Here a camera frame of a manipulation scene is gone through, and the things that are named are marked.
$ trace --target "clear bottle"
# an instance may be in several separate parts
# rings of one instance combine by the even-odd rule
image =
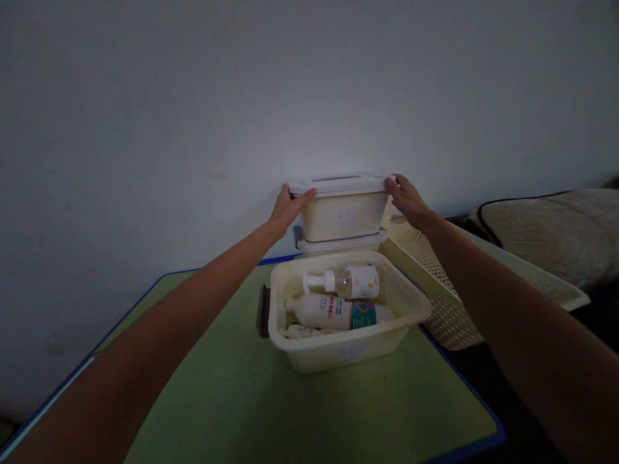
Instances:
[[[378,271],[370,262],[348,262],[346,265],[327,269],[322,276],[303,274],[303,290],[322,287],[325,292],[335,292],[340,298],[376,298],[380,293]]]

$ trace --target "fingers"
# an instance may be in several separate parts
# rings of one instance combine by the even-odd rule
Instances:
[[[307,190],[307,192],[305,192],[303,196],[297,198],[295,202],[299,203],[299,208],[303,208],[305,203],[310,201],[315,196],[316,196],[316,189],[310,189],[310,190]]]
[[[402,192],[398,187],[398,184],[391,177],[387,177],[385,179],[385,190],[389,193],[393,198],[399,198]]]
[[[400,184],[404,190],[407,190],[408,188],[413,186],[411,182],[406,178],[406,176],[398,173],[394,173],[393,175],[395,176],[396,182],[398,182],[398,184]]]
[[[286,198],[290,196],[290,187],[288,187],[288,184],[284,184],[284,186],[282,187],[282,191],[279,193],[279,195]]]

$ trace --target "storage box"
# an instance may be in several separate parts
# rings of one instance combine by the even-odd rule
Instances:
[[[294,197],[317,189],[301,213],[305,239],[323,242],[377,233],[388,197],[384,180],[383,175],[352,173],[290,181]]]
[[[380,296],[373,300],[390,306],[396,318],[383,324],[301,340],[283,334],[289,324],[284,301],[303,295],[303,273],[321,273],[349,261],[373,263],[380,278]],[[349,363],[383,356],[395,350],[409,328],[430,317],[426,296],[389,260],[376,251],[348,251],[303,258],[279,264],[271,272],[269,337],[288,354],[293,369],[302,374],[324,371]]]
[[[297,248],[303,252],[304,258],[362,249],[378,251],[380,244],[388,238],[387,231],[381,227],[377,233],[364,235],[363,237],[340,238],[338,240],[327,240],[326,242],[299,240],[297,241]]]
[[[430,335],[443,348],[453,351],[482,343],[482,335],[469,317],[426,236],[403,219],[385,221],[383,225],[387,228],[389,240],[381,245],[380,250],[409,279],[418,282],[430,298],[433,311],[424,322]],[[589,297],[582,290],[459,227],[453,227],[566,311],[589,303]]]

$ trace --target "table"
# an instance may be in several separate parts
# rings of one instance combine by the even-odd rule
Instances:
[[[252,272],[183,360],[126,462],[450,462],[505,440],[500,421],[418,327],[382,358],[293,371],[255,327],[259,288],[274,266]],[[160,278],[92,356],[192,273]]]

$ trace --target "beige basket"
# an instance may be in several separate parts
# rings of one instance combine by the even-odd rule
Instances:
[[[382,226],[389,232],[389,240],[378,251],[423,288],[432,303],[432,315],[424,322],[428,332],[442,347],[454,351],[483,342],[426,236],[403,221],[385,220]],[[573,285],[459,227],[456,229],[566,311],[589,303],[589,297]]]

